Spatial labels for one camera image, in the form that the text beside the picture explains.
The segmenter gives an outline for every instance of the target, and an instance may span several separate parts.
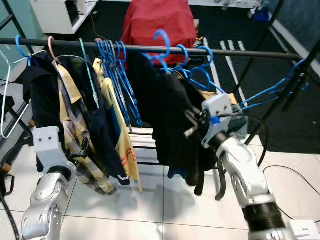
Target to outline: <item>tiled floor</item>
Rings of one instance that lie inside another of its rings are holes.
[[[154,141],[136,135],[135,146]],[[259,138],[251,145],[259,158],[263,147]],[[139,162],[156,162],[157,154],[151,149],[137,149]],[[21,229],[24,211],[30,195],[41,176],[36,171],[33,147],[23,147],[13,165],[16,177],[12,195],[6,197],[13,217]],[[320,191],[320,157],[308,154],[268,152],[262,168],[281,165],[303,174]],[[219,188],[217,173],[205,175],[202,196],[195,196],[193,187],[181,177],[168,179],[168,168],[140,165],[143,192],[137,186],[119,186],[113,196],[100,196],[74,181],[70,184],[69,205],[61,229],[62,240],[246,240],[248,227],[227,177],[227,192],[221,201],[214,197]],[[320,218],[320,197],[294,172],[274,167],[265,172],[278,205],[290,216],[300,219]],[[13,240],[10,222],[0,205],[0,236]]]

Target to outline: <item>red garment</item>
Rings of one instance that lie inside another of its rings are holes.
[[[196,29],[188,0],[132,0],[125,15],[121,41],[126,45],[166,46],[161,35],[154,41],[158,29],[167,33],[171,47],[182,44],[193,48]],[[183,63],[185,56],[170,54],[165,61],[168,65]]]

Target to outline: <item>white cabinet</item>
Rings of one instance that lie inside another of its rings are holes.
[[[76,7],[79,19],[72,24],[66,0],[30,0],[35,16],[46,34],[70,34],[73,35],[86,20],[96,6],[98,0],[77,0]]]

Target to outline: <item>black floor mat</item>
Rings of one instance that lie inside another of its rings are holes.
[[[123,34],[124,18],[129,7],[127,2],[98,2],[94,11],[99,11],[95,21],[95,31],[112,41],[119,41]],[[242,41],[247,51],[254,51],[266,29],[267,23],[254,21],[247,18],[247,9],[229,8],[223,11],[220,7],[191,6],[195,19],[199,19],[199,32],[207,38],[209,47],[222,49],[220,42],[224,41],[227,48],[228,40],[233,41],[236,50],[239,49],[238,41]],[[94,33],[94,25],[89,16],[75,35],[54,35],[56,40],[78,41],[82,38],[85,42],[93,42],[98,36]],[[281,52],[276,41],[268,35],[261,51]],[[56,55],[82,56],[80,48],[54,47]],[[94,60],[99,56],[97,50],[87,49],[87,54]],[[235,73],[240,78],[248,57],[231,57]],[[214,64],[221,87],[231,93],[236,86],[230,68],[224,56],[214,56]],[[243,86],[242,90],[246,99],[271,87],[284,78],[291,65],[281,59],[256,59]],[[309,88],[300,94],[288,112],[279,108],[267,121],[270,129],[270,143],[268,150],[273,152],[291,152],[320,154],[320,88],[310,83]],[[248,114],[262,117],[271,106],[271,103],[251,108]]]

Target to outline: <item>black metal bar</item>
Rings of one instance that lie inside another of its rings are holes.
[[[289,81],[286,88],[280,94],[279,98],[274,102],[274,104],[269,108],[269,110],[263,116],[262,118],[263,121],[266,121],[271,116],[271,114],[278,108],[278,106],[283,103],[283,101],[286,99],[288,94],[293,90],[293,88],[295,88],[293,94],[291,94],[283,110],[286,111],[288,107],[291,106],[292,102],[295,100],[295,98],[301,91],[302,86],[306,83],[306,77],[305,77],[306,71],[311,65],[311,63],[313,62],[313,60],[317,57],[319,51],[320,51],[320,40],[316,43],[315,47],[312,49],[312,51],[310,52],[306,60],[303,63],[301,63],[300,68],[295,71],[292,79]],[[252,139],[254,139],[254,137],[258,134],[260,128],[261,126],[257,126],[254,129],[253,133],[245,141],[245,144],[249,144],[252,141]]]
[[[32,46],[47,46],[48,41],[38,40],[38,39],[20,39],[20,45],[32,45]],[[0,38],[0,44],[15,45],[16,40],[14,38]],[[78,41],[61,41],[54,40],[52,45],[56,47],[81,47],[80,42]],[[86,48],[98,49],[98,46],[95,42],[84,42],[83,45]],[[164,46],[137,46],[137,45],[126,45],[125,49],[127,52],[145,52],[145,53],[165,53],[167,48]],[[187,51],[190,56],[207,56],[208,52],[205,49],[197,48],[187,48]],[[217,50],[212,49],[213,54],[219,56],[234,56],[234,57],[252,57],[252,58],[267,58],[267,59],[291,59],[300,61],[302,58],[298,54],[292,53],[279,53],[279,52],[264,52],[264,51],[233,51],[233,50]],[[184,54],[181,48],[171,47],[170,53],[172,54]]]
[[[142,132],[129,132],[130,135],[142,135],[142,136],[152,136],[152,133],[142,133]]]
[[[139,165],[152,165],[152,166],[164,166],[163,164],[160,164],[158,162],[143,162],[143,161],[138,161],[137,162]]]
[[[25,32],[22,30],[22,28],[21,28],[21,26],[20,26],[20,23],[18,22],[18,20],[17,20],[17,18],[16,18],[16,16],[15,16],[15,13],[12,11],[12,9],[11,9],[8,1],[7,1],[7,0],[2,0],[2,2],[3,2],[3,5],[4,5],[5,9],[7,10],[8,14],[13,16],[12,21],[13,21],[16,29],[18,30],[20,36],[21,36],[22,38],[26,39],[27,37],[26,37],[26,35],[25,35]],[[34,53],[35,53],[30,44],[28,44],[26,47],[29,49],[29,52],[30,52],[31,54],[34,54]]]
[[[135,149],[156,149],[155,146],[133,146]]]
[[[14,18],[14,16],[11,15],[11,14],[9,14],[9,16],[7,16],[7,17],[5,18],[5,20],[3,20],[3,21],[0,23],[0,31],[1,31],[2,29],[4,29],[5,26],[7,26],[8,23],[10,23],[10,21],[11,21],[13,18]]]
[[[4,97],[0,94],[0,101],[3,103],[4,102]],[[22,106],[20,107],[20,109],[18,110],[18,112],[22,112],[25,107],[27,106],[26,102],[23,102]],[[12,127],[14,126],[14,124],[16,123],[16,121],[19,119],[19,115],[12,109],[12,107],[8,106],[7,103],[5,103],[5,108],[7,109],[7,111],[12,115],[13,119],[10,121],[10,123],[8,124],[7,128],[5,129],[5,133],[7,134],[9,131],[11,131]],[[28,133],[28,135],[30,137],[32,137],[32,132],[30,131],[30,129],[27,127],[27,125],[25,125],[25,123],[20,119],[18,124],[22,127],[22,129]]]
[[[258,44],[257,44],[257,46],[256,46],[256,48],[255,48],[256,51],[258,51],[258,50],[261,48],[262,44],[265,42],[266,37],[267,37],[268,32],[269,32],[269,28],[274,24],[274,22],[275,22],[275,20],[277,19],[278,15],[279,15],[279,12],[280,12],[280,10],[282,9],[284,3],[285,3],[285,0],[279,0],[279,3],[278,3],[278,5],[276,6],[276,8],[275,8],[275,10],[274,10],[274,13],[273,13],[273,15],[272,15],[272,18],[271,18],[270,21],[268,22],[268,25],[267,25],[265,31],[263,32],[262,37],[260,38],[260,41],[258,42]],[[240,79],[239,79],[239,83],[237,84],[237,86],[235,87],[235,89],[234,89],[234,91],[233,91],[234,94],[239,90],[239,88],[240,88],[241,85],[243,84],[243,82],[244,82],[245,78],[247,77],[247,74],[248,74],[248,72],[249,72],[249,70],[250,70],[250,68],[251,68],[251,66],[252,66],[253,63],[254,63],[254,59],[251,58],[250,61],[249,61],[249,63],[248,63],[247,66],[245,67],[245,69],[244,69],[244,71],[243,71]]]

